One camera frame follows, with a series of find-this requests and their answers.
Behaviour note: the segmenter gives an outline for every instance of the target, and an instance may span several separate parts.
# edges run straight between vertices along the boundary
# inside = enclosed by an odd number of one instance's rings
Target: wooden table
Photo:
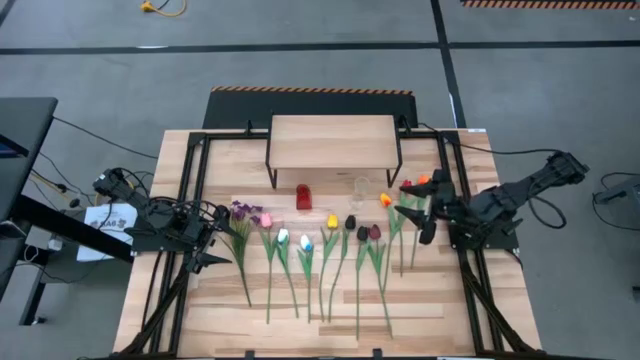
[[[178,194],[189,131],[167,131],[153,182],[154,196]],[[486,133],[460,131],[461,142],[489,148]],[[362,208],[355,214],[359,225],[378,224],[381,241],[389,235],[387,213],[379,203],[381,191],[398,199],[400,181],[417,180],[419,175],[430,175],[439,168],[436,142],[428,139],[402,140],[404,165],[398,175],[395,189],[386,187],[384,173],[379,170],[282,170],[278,189],[273,190],[264,165],[266,141],[232,140],[214,141],[209,153],[203,198],[218,204],[231,204],[238,200],[261,205],[271,212],[275,228],[285,226],[292,236],[289,266],[300,310],[295,317],[291,292],[282,266],[273,264],[271,324],[266,324],[267,269],[265,249],[257,232],[252,233],[246,251],[245,270],[253,307],[249,308],[235,264],[214,265],[192,275],[182,327],[179,356],[243,356],[245,350],[255,350],[256,356],[371,356],[373,348],[381,348],[386,356],[417,355],[470,355],[472,338],[462,281],[455,251],[449,246],[444,224],[431,245],[418,246],[415,266],[409,269],[414,227],[405,222],[404,245],[399,238],[392,246],[392,273],[386,292],[394,339],[390,339],[380,303],[378,285],[373,266],[366,260],[360,274],[360,340],[355,337],[355,255],[357,241],[352,234],[349,252],[343,265],[333,299],[333,320],[320,320],[318,280],[322,265],[322,238],[320,227],[326,226],[330,213],[338,215],[343,223],[349,210],[354,179],[366,176],[371,181]],[[498,183],[491,154],[463,149],[471,191],[476,193]],[[195,164],[199,154],[194,156]],[[193,193],[195,172],[193,166],[190,194]],[[295,187],[308,184],[313,196],[313,210],[298,212],[295,208]],[[308,234],[315,244],[312,275],[311,324],[307,323],[306,283],[302,266],[295,254],[300,235]],[[404,276],[400,277],[400,251],[404,251]],[[229,250],[216,242],[210,253],[232,259]],[[527,295],[523,274],[518,263],[504,251],[485,251],[487,266],[498,308],[522,338],[533,347],[540,342]],[[126,346],[139,331],[142,312],[156,254],[143,254],[135,260],[125,299],[114,351]],[[327,263],[323,295],[325,312],[329,291],[340,257],[340,245],[334,248]],[[159,291],[155,282],[151,310]],[[485,312],[478,305],[483,327],[485,347],[491,348]],[[160,349],[166,349],[173,310],[170,309],[163,327]]]

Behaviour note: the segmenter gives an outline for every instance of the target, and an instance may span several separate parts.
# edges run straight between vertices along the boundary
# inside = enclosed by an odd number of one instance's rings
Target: red object
[[[304,184],[296,188],[296,209],[311,210],[311,190]]]

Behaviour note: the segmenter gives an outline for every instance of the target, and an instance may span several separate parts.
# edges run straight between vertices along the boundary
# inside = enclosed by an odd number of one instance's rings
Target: hazard tape
[[[635,2],[602,2],[602,1],[496,1],[469,0],[463,1],[464,7],[473,8],[507,8],[507,9],[596,9],[596,10],[638,10],[640,4]]]
[[[216,86],[214,91],[253,91],[253,92],[299,92],[299,93],[333,93],[333,94],[397,94],[411,95],[410,90],[372,90],[372,89],[334,89],[334,88],[297,88],[286,86]]]

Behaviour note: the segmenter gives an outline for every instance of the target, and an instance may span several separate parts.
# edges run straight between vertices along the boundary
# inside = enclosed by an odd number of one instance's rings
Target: gray floor
[[[637,12],[466,9],[455,0],[441,3],[450,41],[640,38],[640,21],[630,19]],[[429,2],[419,0],[190,0],[177,19],[142,14],[137,7],[125,0],[17,0],[0,28],[0,47],[436,40]],[[522,211],[525,223],[518,234],[544,348],[636,359],[640,304],[630,287],[640,284],[640,239],[598,222],[590,194],[599,189],[601,174],[640,171],[638,48],[456,50],[452,56],[468,126],[487,128],[494,149],[558,147],[592,169],[582,184],[549,191],[547,197],[569,219],[566,229],[551,231]],[[159,149],[165,129],[201,125],[214,85],[411,89],[421,121],[453,126],[437,50],[0,57],[0,96],[55,96],[57,116],[149,153]],[[153,170],[155,165],[61,124],[53,126],[43,152],[86,190],[107,167]],[[496,161],[501,179],[508,181],[544,159]],[[39,160],[36,168],[58,179],[46,162]],[[31,184],[25,193],[45,201]],[[640,227],[624,202],[601,211]],[[38,233],[30,241],[46,238]],[[16,269],[0,304],[0,358],[109,353],[128,270],[112,262],[81,284],[50,286],[40,313],[51,323],[18,327],[34,271]]]

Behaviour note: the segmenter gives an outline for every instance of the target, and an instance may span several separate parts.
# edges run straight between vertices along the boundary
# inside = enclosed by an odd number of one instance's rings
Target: white paper
[[[100,224],[105,221],[107,215],[109,215],[109,205],[88,207],[84,217],[84,223],[97,229]],[[109,215],[109,219],[104,223],[102,228],[100,228],[100,231],[113,236],[114,241],[120,240],[131,245],[133,238],[126,234],[124,229],[133,227],[137,217],[138,212],[133,206],[129,204],[113,204],[111,215]],[[106,259],[112,259],[112,257],[84,246],[78,248],[78,261],[85,262]]]

